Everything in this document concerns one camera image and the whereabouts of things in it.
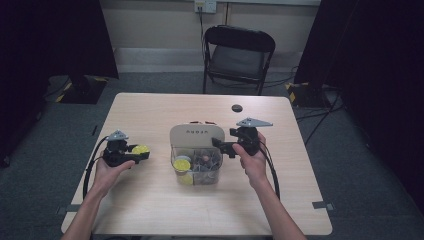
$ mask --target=hand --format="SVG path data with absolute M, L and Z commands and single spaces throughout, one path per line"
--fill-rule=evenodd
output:
M 260 148 L 265 152 L 265 137 L 258 132 Z M 240 156 L 241 167 L 245 169 L 246 175 L 249 177 L 250 186 L 256 188 L 263 181 L 268 181 L 266 177 L 266 159 L 261 151 L 254 156 L 250 156 L 242 146 L 233 144 L 234 151 Z
M 94 177 L 92 189 L 98 191 L 103 198 L 107 195 L 109 189 L 113 186 L 118 176 L 123 171 L 134 166 L 134 164 L 135 162 L 131 160 L 116 167 L 109 167 L 103 158 L 100 158 L 97 161 L 96 176 Z

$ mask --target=wall outlet box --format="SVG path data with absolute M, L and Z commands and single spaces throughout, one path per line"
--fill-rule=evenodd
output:
M 216 0 L 195 0 L 194 1 L 194 12 L 202 13 L 216 13 Z

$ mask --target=person's left hand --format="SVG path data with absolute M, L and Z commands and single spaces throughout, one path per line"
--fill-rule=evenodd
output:
M 127 161 L 116 167 L 109 167 L 107 163 L 100 158 L 96 165 L 96 176 L 94 177 L 94 183 L 92 189 L 96 189 L 104 197 L 109 192 L 109 189 L 113 186 L 118 176 L 125 170 L 134 166 L 134 161 Z

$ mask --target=wooden tabletop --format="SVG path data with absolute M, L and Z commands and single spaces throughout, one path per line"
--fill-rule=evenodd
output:
M 231 107 L 239 104 L 240 113 Z M 271 231 L 239 158 L 224 155 L 214 185 L 185 186 L 171 166 L 169 133 L 191 121 L 211 121 L 236 141 L 229 129 L 247 117 L 272 122 L 258 130 L 273 158 L 281 202 L 306 235 L 328 235 L 332 226 L 325 208 L 312 202 L 322 196 L 290 102 L 283 97 L 120 93 L 116 96 L 98 141 L 119 129 L 128 144 L 144 144 L 150 158 L 121 174 L 103 199 L 95 234 L 168 236 L 264 236 Z M 91 175 L 90 185 L 94 179 Z M 271 183 L 272 175 L 268 170 Z M 82 202 L 84 175 L 72 204 Z M 65 231 L 75 213 L 67 213 Z

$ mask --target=black stand base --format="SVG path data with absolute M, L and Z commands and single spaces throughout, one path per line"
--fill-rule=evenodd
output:
M 100 95 L 105 88 L 107 81 L 96 80 L 94 78 L 86 78 L 85 91 L 81 91 L 80 88 L 75 88 L 75 83 L 69 84 L 57 98 L 56 102 L 59 103 L 74 103 L 74 104 L 97 104 Z
M 331 104 L 321 88 L 312 88 L 308 83 L 286 84 L 290 102 L 294 107 L 330 108 Z

